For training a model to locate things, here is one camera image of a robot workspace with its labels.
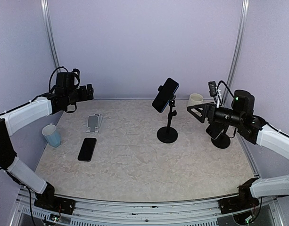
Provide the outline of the black tall phone stand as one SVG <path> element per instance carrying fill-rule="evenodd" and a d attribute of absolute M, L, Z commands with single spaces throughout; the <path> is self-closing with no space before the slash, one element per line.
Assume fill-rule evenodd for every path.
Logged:
<path fill-rule="evenodd" d="M 175 98 L 176 98 L 175 94 L 172 94 L 169 98 L 170 110 L 169 110 L 168 117 L 167 117 L 168 119 L 167 126 L 161 127 L 157 131 L 158 140 L 166 144 L 173 143 L 178 138 L 177 130 L 171 127 L 172 118 L 177 115 L 177 111 L 173 110 L 173 108 L 175 107 Z"/>

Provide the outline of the black phone red case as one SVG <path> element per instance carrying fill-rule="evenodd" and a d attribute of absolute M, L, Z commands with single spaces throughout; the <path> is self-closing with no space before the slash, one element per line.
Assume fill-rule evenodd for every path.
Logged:
<path fill-rule="evenodd" d="M 85 162 L 91 161 L 96 146 L 96 142 L 97 142 L 96 138 L 86 137 L 83 140 L 77 159 L 79 161 Z"/>

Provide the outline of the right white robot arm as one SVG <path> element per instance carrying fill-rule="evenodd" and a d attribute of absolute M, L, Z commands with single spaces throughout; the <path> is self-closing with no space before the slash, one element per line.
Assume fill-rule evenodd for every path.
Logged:
<path fill-rule="evenodd" d="M 249 92 L 238 89 L 234 92 L 231 108 L 217 107 L 206 103 L 188 106 L 187 111 L 198 121 L 208 121 L 207 134 L 216 140 L 229 126 L 248 142 L 266 147 L 289 160 L 289 135 L 274 128 L 265 119 L 253 114 L 255 98 Z M 255 178 L 235 197 L 239 209 L 246 208 L 253 198 L 289 195 L 289 174 L 273 178 Z"/>

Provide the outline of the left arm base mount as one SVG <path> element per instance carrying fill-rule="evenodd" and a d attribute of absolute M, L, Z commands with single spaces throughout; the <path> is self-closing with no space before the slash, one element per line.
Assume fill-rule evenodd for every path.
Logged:
<path fill-rule="evenodd" d="M 55 196 L 55 188 L 50 183 L 46 183 L 47 186 L 43 193 L 35 193 L 34 206 L 50 210 L 53 212 L 64 213 L 72 215 L 75 207 L 75 200 Z"/>

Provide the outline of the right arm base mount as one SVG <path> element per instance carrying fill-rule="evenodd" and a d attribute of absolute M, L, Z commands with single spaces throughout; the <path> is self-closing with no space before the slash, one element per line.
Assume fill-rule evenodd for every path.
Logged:
<path fill-rule="evenodd" d="M 221 214 L 233 213 L 246 210 L 260 204 L 258 198 L 254 198 L 250 191 L 250 186 L 258 178 L 251 178 L 238 187 L 238 195 L 230 198 L 222 198 L 218 201 Z"/>

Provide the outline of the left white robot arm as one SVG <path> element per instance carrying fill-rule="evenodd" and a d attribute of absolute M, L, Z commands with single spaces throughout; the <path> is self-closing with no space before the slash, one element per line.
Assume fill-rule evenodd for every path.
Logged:
<path fill-rule="evenodd" d="M 50 84 L 46 93 L 0 113 L 0 168 L 41 195 L 41 202 L 51 210 L 59 205 L 59 198 L 48 191 L 53 186 L 19 158 L 12 137 L 43 118 L 58 112 L 72 113 L 69 106 L 77 107 L 77 103 L 93 99 L 93 85 L 81 85 L 79 70 L 73 69 L 71 72 L 58 73 L 55 84 Z"/>

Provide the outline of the blue phone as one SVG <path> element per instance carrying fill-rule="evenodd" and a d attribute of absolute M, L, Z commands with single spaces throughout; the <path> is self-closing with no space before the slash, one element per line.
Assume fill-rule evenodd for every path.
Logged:
<path fill-rule="evenodd" d="M 174 81 L 172 78 L 167 78 L 163 86 L 159 86 L 158 94 L 154 99 L 154 101 L 152 102 L 152 106 L 159 113 L 162 113 L 163 110 L 168 105 L 169 101 L 172 100 L 178 87 L 179 87 L 178 82 Z"/>

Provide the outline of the silver folding phone stand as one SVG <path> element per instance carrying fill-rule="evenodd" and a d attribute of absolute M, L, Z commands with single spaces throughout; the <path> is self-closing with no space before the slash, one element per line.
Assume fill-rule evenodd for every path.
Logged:
<path fill-rule="evenodd" d="M 89 115 L 87 118 L 87 133 L 99 133 L 103 121 L 103 115 L 96 113 L 94 115 Z"/>

